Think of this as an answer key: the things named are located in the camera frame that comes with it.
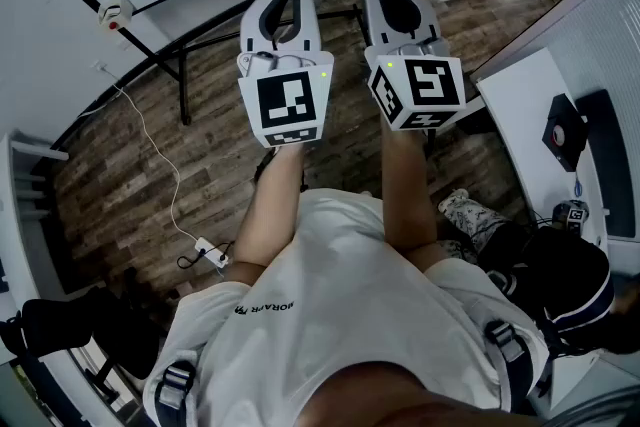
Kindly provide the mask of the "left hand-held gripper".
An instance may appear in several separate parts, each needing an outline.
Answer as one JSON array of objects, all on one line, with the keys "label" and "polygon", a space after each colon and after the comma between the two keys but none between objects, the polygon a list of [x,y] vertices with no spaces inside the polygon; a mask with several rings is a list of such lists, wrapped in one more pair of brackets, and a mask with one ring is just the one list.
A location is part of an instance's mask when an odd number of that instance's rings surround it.
[{"label": "left hand-held gripper", "polygon": [[[279,39],[282,14],[292,1],[292,24]],[[253,134],[266,148],[321,138],[329,101],[334,57],[321,50],[314,0],[255,0],[241,20],[238,85]],[[270,50],[276,68],[262,76],[244,76],[240,59]]]}]

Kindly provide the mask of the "person's chin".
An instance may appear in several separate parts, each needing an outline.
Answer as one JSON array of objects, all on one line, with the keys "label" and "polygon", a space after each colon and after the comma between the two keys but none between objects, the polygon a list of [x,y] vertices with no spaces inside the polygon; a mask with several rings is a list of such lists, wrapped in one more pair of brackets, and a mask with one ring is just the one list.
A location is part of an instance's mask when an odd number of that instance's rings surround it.
[{"label": "person's chin", "polygon": [[480,409],[427,390],[390,363],[353,365],[311,396],[295,427],[540,427],[536,417]]}]

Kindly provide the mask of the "white t-shirt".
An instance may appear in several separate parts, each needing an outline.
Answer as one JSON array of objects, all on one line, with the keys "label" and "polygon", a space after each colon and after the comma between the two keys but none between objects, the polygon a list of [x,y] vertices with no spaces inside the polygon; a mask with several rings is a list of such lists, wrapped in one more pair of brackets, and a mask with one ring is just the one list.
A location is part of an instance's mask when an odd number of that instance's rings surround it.
[{"label": "white t-shirt", "polygon": [[428,390],[507,409],[549,352],[534,322],[476,265],[416,268],[384,240],[378,199],[302,194],[292,242],[252,285],[183,298],[144,387],[157,425],[294,427],[314,392],[361,363],[400,366]]}]

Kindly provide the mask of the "black whiteboard stand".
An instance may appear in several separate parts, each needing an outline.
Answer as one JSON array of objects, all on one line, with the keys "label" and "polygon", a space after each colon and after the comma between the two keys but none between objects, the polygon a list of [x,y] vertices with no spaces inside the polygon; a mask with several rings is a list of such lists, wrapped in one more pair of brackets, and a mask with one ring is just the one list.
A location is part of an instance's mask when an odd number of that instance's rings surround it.
[{"label": "black whiteboard stand", "polygon": [[118,80],[118,85],[127,86],[153,66],[162,68],[177,83],[180,120],[184,126],[189,126],[191,116],[188,110],[187,58],[193,52],[239,38],[239,30],[207,39],[204,39],[204,36],[215,31],[220,25],[243,14],[251,1],[253,0],[243,1],[224,11],[221,15],[216,15],[195,29],[188,31],[185,35],[155,52],[151,57],[147,57],[141,64],[136,65],[133,70]]}]

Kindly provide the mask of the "black office chair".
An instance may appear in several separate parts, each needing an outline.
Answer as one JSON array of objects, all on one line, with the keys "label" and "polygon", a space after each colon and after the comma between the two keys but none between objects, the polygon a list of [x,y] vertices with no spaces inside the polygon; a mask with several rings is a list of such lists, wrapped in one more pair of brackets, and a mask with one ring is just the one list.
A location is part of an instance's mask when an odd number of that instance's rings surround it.
[{"label": "black office chair", "polygon": [[107,387],[109,372],[119,366],[146,379],[165,334],[142,306],[136,275],[133,267],[124,271],[121,296],[106,287],[93,287],[70,301],[28,300],[14,317],[0,321],[0,340],[17,357],[43,357],[95,341],[106,362],[98,373],[84,374],[112,402],[118,393]]}]

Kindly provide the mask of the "white power strip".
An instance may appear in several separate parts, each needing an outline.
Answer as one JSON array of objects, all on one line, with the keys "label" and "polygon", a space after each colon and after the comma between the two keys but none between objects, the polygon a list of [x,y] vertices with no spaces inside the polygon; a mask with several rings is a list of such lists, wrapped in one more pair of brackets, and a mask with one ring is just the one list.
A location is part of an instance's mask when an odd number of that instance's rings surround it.
[{"label": "white power strip", "polygon": [[228,247],[229,245],[226,245],[224,248],[215,246],[204,237],[199,237],[195,243],[197,259],[200,260],[205,258],[213,263],[218,269],[223,269],[229,264],[230,258],[227,254]]}]

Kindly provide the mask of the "white shelf unit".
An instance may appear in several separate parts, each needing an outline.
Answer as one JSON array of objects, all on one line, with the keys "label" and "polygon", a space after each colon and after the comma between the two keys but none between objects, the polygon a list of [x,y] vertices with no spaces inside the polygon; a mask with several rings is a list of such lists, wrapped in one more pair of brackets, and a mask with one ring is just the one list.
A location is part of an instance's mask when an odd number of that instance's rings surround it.
[{"label": "white shelf unit", "polygon": [[0,138],[0,264],[17,306],[66,297],[43,230],[55,205],[47,179],[34,171],[43,159],[69,155],[17,131]]}]

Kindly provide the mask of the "black box device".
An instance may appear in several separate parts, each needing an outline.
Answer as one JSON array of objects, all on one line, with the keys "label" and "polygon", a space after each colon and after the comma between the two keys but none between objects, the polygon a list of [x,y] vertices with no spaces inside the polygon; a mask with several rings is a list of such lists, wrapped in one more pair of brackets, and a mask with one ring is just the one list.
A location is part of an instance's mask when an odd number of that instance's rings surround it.
[{"label": "black box device", "polygon": [[575,172],[588,137],[588,124],[565,94],[551,103],[542,142],[567,172]]}]

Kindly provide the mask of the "spare hand-held gripper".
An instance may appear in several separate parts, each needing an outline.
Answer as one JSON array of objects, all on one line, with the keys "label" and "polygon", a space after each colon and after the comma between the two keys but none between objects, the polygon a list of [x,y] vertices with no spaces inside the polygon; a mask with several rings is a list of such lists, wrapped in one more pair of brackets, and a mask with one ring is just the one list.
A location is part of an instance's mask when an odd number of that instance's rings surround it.
[{"label": "spare hand-held gripper", "polygon": [[606,232],[607,208],[596,208],[595,219],[591,219],[591,210],[585,201],[565,200],[558,203],[552,211],[551,227],[583,237],[587,231]]}]

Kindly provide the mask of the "small white module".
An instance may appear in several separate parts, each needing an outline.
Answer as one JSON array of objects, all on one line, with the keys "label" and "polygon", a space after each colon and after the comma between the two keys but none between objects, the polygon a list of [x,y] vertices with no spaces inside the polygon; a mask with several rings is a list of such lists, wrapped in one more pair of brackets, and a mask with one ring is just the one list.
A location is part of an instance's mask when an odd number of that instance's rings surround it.
[{"label": "small white module", "polygon": [[240,59],[244,76],[262,76],[274,70],[277,65],[277,57],[269,52],[245,53]]}]

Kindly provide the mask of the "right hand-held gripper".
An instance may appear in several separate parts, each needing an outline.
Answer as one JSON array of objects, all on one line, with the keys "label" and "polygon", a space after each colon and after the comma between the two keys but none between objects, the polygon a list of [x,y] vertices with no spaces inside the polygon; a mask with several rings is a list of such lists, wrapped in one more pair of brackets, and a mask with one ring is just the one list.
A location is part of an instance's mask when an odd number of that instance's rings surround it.
[{"label": "right hand-held gripper", "polygon": [[363,3],[368,87],[389,128],[435,130],[464,110],[461,60],[449,55],[429,0]]}]

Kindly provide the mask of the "white desk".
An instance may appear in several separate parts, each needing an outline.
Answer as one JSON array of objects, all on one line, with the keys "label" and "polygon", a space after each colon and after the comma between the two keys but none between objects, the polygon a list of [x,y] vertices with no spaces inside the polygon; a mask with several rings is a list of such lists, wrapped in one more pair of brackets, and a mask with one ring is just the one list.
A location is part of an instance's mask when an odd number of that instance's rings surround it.
[{"label": "white desk", "polygon": [[579,199],[590,211],[582,237],[607,251],[605,208],[591,149],[584,149],[575,172],[567,172],[542,141],[553,98],[572,98],[551,53],[543,48],[480,80],[477,87],[508,149],[528,207],[549,218],[557,204],[576,197],[579,181]]}]

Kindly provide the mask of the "person's left forearm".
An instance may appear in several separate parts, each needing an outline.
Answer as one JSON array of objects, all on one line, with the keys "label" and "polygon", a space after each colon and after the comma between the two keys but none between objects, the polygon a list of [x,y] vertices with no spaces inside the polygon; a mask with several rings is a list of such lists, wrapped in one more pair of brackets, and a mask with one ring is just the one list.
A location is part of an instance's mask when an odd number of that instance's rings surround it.
[{"label": "person's left forearm", "polygon": [[234,245],[236,263],[267,267],[292,241],[304,165],[304,145],[279,147],[264,166]]}]

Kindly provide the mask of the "black backpack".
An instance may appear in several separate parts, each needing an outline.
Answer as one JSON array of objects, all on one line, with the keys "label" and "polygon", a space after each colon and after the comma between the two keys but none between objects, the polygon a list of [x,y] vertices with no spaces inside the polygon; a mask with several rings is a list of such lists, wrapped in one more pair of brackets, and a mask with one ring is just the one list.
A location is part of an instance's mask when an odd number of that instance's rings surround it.
[{"label": "black backpack", "polygon": [[555,228],[527,233],[506,223],[479,252],[478,265],[535,322],[553,359],[605,347],[614,287],[597,246]]}]

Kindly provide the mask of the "person's right leg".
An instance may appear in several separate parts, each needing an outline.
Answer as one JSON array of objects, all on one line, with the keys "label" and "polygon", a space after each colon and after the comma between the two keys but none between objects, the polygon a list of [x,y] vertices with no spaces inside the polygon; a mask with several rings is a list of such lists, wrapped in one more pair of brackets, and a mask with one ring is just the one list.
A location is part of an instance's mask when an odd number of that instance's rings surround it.
[{"label": "person's right leg", "polygon": [[456,189],[438,204],[438,210],[456,229],[467,235],[477,254],[509,220],[470,198],[466,189]]}]

